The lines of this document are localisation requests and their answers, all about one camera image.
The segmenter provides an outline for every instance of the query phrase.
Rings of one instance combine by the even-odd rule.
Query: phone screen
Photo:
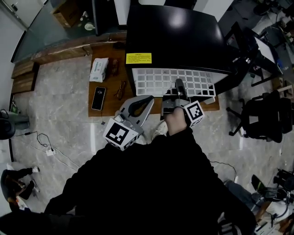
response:
[[[92,109],[95,109],[95,110],[102,109],[105,91],[106,91],[106,88],[104,87],[96,87],[93,103],[92,103]]]

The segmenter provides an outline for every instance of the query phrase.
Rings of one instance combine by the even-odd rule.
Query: wooden desk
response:
[[[123,49],[122,50],[114,49],[112,43],[108,45],[92,47],[92,51],[93,51],[92,65],[95,58],[107,58],[107,57],[109,58],[109,64],[107,68],[106,78],[102,83],[89,82],[89,105],[88,105],[89,117],[114,116],[115,112],[120,109],[122,104],[127,99],[133,97],[133,93],[132,93],[129,80],[126,74],[126,70],[124,67],[125,51]],[[114,59],[117,59],[119,61],[119,71],[117,76],[109,75],[112,61]],[[124,96],[122,100],[119,101],[115,94],[119,90],[121,81],[126,81],[126,87],[124,90]],[[102,111],[93,110],[91,108],[96,87],[106,88],[106,94],[104,98]],[[162,101],[162,98],[155,98],[155,102],[151,110],[152,114],[161,113],[161,101]],[[218,97],[216,97],[216,102],[210,105],[206,105],[205,103],[201,102],[201,107],[203,111],[219,110],[220,105],[218,102]]]

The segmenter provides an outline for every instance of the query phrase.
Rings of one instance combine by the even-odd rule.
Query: black jacket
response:
[[[67,180],[45,213],[76,206],[77,215],[95,218],[109,233],[217,234],[225,212],[242,234],[252,234],[253,214],[218,179],[192,130],[159,138],[124,152],[106,145]]]

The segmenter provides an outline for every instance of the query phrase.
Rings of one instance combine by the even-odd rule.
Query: marble floor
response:
[[[29,130],[17,131],[16,135],[28,131],[44,133],[49,136],[52,146],[59,150],[55,157],[48,157],[36,134],[12,139],[15,161],[27,167],[37,165],[40,168],[40,173],[33,175],[40,193],[26,202],[34,212],[43,212],[49,200],[61,194],[66,180],[78,169],[76,165],[82,166],[106,145],[102,137],[106,127],[101,125],[102,118],[88,117],[90,63],[91,57],[87,56],[42,65],[35,91],[15,95],[17,106],[30,117]],[[195,140],[209,160],[233,165],[237,182],[249,191],[253,191],[250,183],[252,174],[267,185],[277,168],[292,169],[294,155],[294,132],[285,135],[281,144],[244,139],[239,134],[234,137],[228,135],[236,127],[237,120],[226,112],[226,107],[241,111],[240,98],[247,101],[271,91],[270,82],[253,88],[251,82],[252,78],[248,76],[238,87],[219,95],[220,110],[205,112],[205,119],[193,127]],[[108,120],[109,117],[103,117],[104,122]],[[144,123],[148,141],[158,122],[159,115],[149,115]],[[48,144],[45,136],[40,136],[40,139]],[[217,163],[213,166],[222,180],[234,178],[231,167]]]

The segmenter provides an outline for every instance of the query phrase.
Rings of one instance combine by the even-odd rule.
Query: yellow label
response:
[[[152,64],[151,53],[128,53],[126,64]]]

